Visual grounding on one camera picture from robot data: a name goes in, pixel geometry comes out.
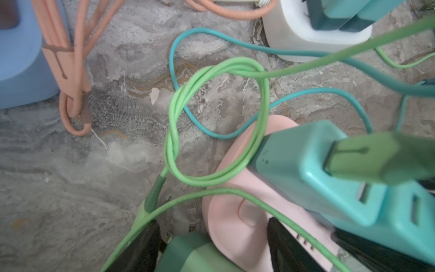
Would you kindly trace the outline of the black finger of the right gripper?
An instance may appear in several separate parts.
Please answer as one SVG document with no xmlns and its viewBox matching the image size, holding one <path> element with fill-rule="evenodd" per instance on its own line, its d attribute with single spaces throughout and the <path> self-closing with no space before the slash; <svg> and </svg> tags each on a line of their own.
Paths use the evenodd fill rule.
<svg viewBox="0 0 435 272">
<path fill-rule="evenodd" d="M 416 181 L 389 187 L 374 225 L 343 222 L 331 238 L 367 267 L 433 267 L 435 198 Z"/>
</svg>

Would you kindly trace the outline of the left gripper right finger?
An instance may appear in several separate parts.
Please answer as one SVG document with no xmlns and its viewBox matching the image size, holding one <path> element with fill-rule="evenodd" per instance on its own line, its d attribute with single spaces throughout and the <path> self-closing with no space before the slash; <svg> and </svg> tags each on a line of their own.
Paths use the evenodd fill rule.
<svg viewBox="0 0 435 272">
<path fill-rule="evenodd" d="M 279 220 L 268 220 L 267 240 L 274 272 L 324 272 Z"/>
</svg>

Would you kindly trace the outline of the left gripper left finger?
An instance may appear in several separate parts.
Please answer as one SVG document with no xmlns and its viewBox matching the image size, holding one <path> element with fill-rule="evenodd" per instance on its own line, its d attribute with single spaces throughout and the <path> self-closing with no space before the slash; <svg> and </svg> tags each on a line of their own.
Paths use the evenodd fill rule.
<svg viewBox="0 0 435 272">
<path fill-rule="evenodd" d="M 157 221 L 151 221 L 105 271 L 153 272 L 161 242 L 159 224 Z"/>
</svg>

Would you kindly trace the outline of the teal charger plug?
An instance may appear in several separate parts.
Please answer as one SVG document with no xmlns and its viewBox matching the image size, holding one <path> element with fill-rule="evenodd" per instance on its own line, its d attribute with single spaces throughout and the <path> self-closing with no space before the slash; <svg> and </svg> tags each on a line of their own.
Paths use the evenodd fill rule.
<svg viewBox="0 0 435 272">
<path fill-rule="evenodd" d="M 389 187 L 375 224 L 329 218 L 338 229 L 435 264 L 435 197 L 416 181 Z"/>
<path fill-rule="evenodd" d="M 333 144 L 347 136 L 330 121 L 298 125 L 272 116 L 248 169 L 286 200 L 331 223 L 375 224 L 384 185 L 364 185 L 328 174 L 324 165 Z"/>
</svg>

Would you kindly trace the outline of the light green charger plug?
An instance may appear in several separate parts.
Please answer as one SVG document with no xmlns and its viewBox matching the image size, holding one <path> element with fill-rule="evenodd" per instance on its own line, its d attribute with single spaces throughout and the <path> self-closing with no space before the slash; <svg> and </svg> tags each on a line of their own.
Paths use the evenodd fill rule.
<svg viewBox="0 0 435 272">
<path fill-rule="evenodd" d="M 155 270 L 157 272 L 240 272 L 215 247 L 206 233 L 191 232 L 172 238 Z"/>
</svg>

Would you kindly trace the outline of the pink power strip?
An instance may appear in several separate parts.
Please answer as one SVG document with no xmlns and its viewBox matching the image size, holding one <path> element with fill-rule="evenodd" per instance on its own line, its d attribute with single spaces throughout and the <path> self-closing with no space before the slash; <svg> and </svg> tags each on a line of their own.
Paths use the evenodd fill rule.
<svg viewBox="0 0 435 272">
<path fill-rule="evenodd" d="M 244 168 L 220 188 L 236 188 L 270 205 L 337 255 L 339 246 L 331 233 L 302 207 L 287 201 Z M 246 272 L 271 272 L 273 265 L 267 240 L 271 214 L 252 202 L 232 194 L 204 197 L 202 214 L 208 234 L 217 249 Z"/>
</svg>

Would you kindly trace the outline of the blue power strip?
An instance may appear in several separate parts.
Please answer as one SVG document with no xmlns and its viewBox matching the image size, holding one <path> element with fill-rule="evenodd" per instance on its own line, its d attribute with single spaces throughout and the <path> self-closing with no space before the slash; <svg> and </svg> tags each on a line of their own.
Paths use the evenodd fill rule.
<svg viewBox="0 0 435 272">
<path fill-rule="evenodd" d="M 46 100 L 60 90 L 42 52 L 31 1 L 16 1 L 19 23 L 1 30 L 1 109 Z"/>
</svg>

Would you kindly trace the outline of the white power strip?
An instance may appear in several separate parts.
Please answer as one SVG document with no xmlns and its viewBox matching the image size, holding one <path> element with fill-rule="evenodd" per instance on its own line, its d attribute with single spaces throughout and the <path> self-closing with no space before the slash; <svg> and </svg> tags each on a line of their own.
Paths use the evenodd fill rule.
<svg viewBox="0 0 435 272">
<path fill-rule="evenodd" d="M 274 9 L 262 17 L 269 47 L 334 53 L 361 44 L 372 34 L 372 26 L 360 32 L 314 30 L 308 15 L 307 4 L 302 1 L 278 1 Z"/>
</svg>

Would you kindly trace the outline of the teal chargers on white strip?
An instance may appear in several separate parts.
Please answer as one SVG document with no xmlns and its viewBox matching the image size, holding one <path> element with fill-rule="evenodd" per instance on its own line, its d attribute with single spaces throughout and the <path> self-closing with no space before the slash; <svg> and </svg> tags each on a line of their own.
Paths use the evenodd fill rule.
<svg viewBox="0 0 435 272">
<path fill-rule="evenodd" d="M 403 0 L 307 0 L 315 30 L 360 32 L 393 11 Z"/>
</svg>

